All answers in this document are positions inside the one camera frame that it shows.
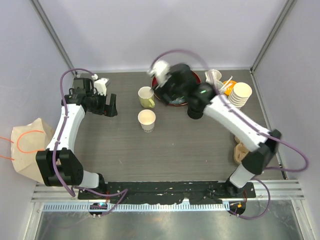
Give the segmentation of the white paper cup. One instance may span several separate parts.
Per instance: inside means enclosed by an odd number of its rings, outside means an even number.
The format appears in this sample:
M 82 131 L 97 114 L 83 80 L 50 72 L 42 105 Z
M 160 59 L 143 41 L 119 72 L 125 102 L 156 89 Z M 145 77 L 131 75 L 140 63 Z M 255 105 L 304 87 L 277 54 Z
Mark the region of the white paper cup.
M 156 114 L 149 109 L 144 109 L 138 113 L 137 119 L 142 127 L 142 129 L 150 133 L 155 127 Z

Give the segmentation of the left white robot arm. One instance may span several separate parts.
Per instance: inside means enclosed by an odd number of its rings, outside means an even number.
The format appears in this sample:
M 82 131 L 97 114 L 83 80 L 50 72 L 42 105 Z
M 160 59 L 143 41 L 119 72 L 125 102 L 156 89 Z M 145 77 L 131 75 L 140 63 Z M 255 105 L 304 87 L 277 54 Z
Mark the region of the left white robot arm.
M 78 84 L 70 88 L 61 100 L 61 115 L 52 140 L 45 150 L 36 153 L 43 182 L 48 187 L 80 187 L 89 189 L 93 198 L 100 200 L 107 192 L 100 173 L 84 170 L 74 154 L 75 141 L 82 120 L 87 112 L 115 117 L 116 94 L 107 94 L 107 78 L 92 80 L 90 78 L 74 78 Z

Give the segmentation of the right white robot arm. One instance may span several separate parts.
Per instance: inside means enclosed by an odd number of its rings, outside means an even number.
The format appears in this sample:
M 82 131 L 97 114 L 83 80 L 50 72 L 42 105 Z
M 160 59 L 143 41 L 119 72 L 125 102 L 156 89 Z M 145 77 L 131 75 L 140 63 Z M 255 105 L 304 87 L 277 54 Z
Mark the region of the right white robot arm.
M 153 90 L 163 103 L 184 98 L 190 118 L 211 117 L 248 149 L 249 153 L 225 182 L 225 190 L 230 197 L 236 198 L 242 194 L 247 182 L 260 175 L 276 154 L 281 133 L 278 130 L 269 131 L 255 123 L 220 94 L 214 85 L 198 83 L 185 63 L 170 65 L 159 60 L 151 65 L 148 74 L 156 78 L 157 84 Z

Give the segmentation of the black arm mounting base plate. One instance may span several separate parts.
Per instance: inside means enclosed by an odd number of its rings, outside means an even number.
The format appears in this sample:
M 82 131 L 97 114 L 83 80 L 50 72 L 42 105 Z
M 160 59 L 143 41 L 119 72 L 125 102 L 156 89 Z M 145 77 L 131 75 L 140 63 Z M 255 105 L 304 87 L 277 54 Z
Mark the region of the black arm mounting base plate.
M 107 194 L 100 196 L 88 190 L 79 189 L 79 200 L 109 200 L 112 204 L 121 199 L 121 191 L 127 192 L 120 202 L 131 205 L 173 205 L 188 199 L 192 205 L 221 203 L 223 199 L 254 199 L 256 192 L 252 182 L 240 190 L 232 189 L 229 183 L 220 181 L 136 181 L 108 182 L 95 192 Z

